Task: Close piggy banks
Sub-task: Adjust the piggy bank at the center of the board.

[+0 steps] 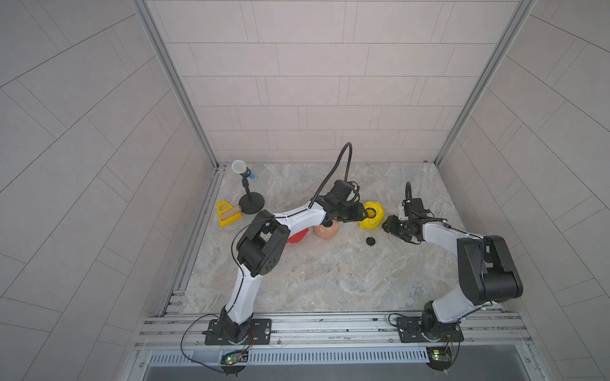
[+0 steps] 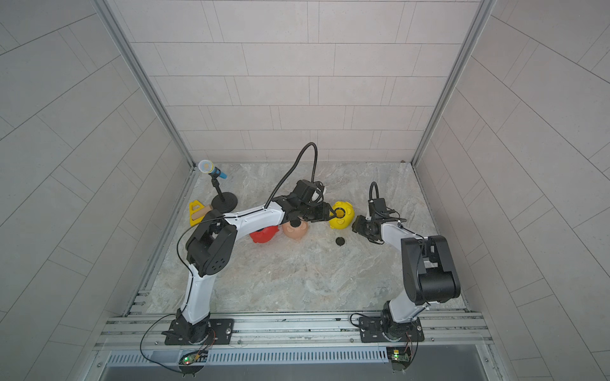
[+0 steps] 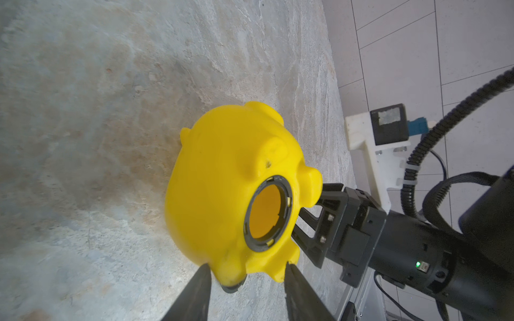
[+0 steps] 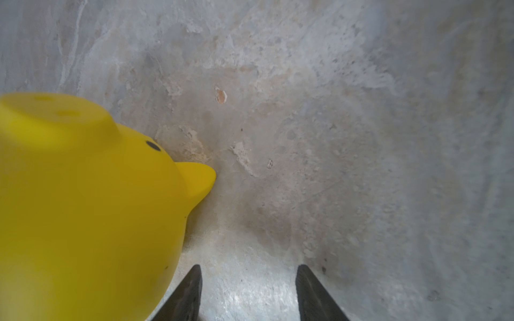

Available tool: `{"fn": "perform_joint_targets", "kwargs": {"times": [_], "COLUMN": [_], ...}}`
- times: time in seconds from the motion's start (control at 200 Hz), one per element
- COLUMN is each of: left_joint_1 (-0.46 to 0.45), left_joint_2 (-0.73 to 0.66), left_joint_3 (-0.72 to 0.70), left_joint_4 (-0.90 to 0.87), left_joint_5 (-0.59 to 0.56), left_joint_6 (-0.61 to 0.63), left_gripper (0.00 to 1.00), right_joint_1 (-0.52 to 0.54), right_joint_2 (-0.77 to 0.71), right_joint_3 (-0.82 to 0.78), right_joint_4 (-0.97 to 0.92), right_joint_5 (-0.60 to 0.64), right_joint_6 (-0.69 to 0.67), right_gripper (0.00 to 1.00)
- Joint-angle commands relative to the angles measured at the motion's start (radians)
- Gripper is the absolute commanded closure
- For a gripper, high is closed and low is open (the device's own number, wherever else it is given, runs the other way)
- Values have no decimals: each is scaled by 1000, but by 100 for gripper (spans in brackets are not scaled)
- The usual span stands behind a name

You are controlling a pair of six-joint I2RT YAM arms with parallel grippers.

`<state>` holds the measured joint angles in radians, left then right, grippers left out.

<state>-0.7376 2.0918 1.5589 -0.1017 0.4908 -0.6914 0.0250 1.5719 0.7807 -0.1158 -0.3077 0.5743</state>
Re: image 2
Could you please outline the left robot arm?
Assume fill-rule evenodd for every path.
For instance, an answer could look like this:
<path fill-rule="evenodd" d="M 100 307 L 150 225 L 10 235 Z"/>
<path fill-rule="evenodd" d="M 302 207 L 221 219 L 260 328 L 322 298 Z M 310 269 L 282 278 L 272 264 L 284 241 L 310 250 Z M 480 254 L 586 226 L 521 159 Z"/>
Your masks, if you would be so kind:
<path fill-rule="evenodd" d="M 323 199 L 324 190 L 320 181 L 300 180 L 289 195 L 274 196 L 263 206 L 236 214 L 208 213 L 185 244 L 190 276 L 184 301 L 162 333 L 165 344 L 200 344 L 207 339 L 214 281 L 230 262 L 236 241 L 286 222 L 328 222 L 336 217 Z"/>

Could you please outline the red piggy bank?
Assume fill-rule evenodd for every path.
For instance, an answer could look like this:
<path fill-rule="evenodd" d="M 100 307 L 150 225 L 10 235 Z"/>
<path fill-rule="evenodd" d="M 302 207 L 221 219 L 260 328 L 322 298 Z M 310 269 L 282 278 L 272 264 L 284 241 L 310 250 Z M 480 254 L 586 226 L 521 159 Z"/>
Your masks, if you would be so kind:
<path fill-rule="evenodd" d="M 251 233 L 249 236 L 251 237 L 251 239 L 254 243 L 265 244 L 265 243 L 271 241 L 271 239 L 273 239 L 278 232 L 279 232 L 279 227 L 277 225 L 275 225 L 275 226 L 269 226 L 269 227 L 257 230 L 255 232 Z"/>

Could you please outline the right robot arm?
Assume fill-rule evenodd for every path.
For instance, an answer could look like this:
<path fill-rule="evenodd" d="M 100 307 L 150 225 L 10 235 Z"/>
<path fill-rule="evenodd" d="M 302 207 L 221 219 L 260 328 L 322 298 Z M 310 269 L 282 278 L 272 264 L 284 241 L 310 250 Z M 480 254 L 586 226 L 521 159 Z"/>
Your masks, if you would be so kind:
<path fill-rule="evenodd" d="M 403 289 L 388 301 L 381 317 L 367 323 L 369 331 L 386 341 L 419 341 L 419 315 L 435 303 L 461 294 L 461 284 L 447 239 L 422 236 L 407 229 L 383 198 L 371 198 L 369 215 L 356 217 L 352 229 L 374 244 L 388 244 L 401 257 Z"/>

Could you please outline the pink piggy bank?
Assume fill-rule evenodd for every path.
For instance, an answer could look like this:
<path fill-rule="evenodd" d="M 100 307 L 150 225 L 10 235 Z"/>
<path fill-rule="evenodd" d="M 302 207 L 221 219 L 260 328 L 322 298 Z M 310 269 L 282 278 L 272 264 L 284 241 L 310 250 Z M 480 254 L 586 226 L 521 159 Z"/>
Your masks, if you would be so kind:
<path fill-rule="evenodd" d="M 307 222 L 300 222 L 298 226 L 294 226 L 292 222 L 286 222 L 282 225 L 284 235 L 295 241 L 301 240 L 307 234 L 308 228 Z"/>

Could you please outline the yellow piggy bank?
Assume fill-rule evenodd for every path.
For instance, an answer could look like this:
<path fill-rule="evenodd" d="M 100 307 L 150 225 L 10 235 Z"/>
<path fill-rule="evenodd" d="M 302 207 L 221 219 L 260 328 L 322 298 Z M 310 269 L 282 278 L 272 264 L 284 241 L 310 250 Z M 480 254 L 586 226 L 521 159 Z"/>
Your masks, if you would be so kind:
<path fill-rule="evenodd" d="M 354 207 L 352 204 L 348 202 L 336 202 L 332 206 L 332 209 L 334 214 L 332 215 L 332 219 L 329 221 L 330 228 L 335 230 L 344 230 L 350 227 L 355 217 Z"/>

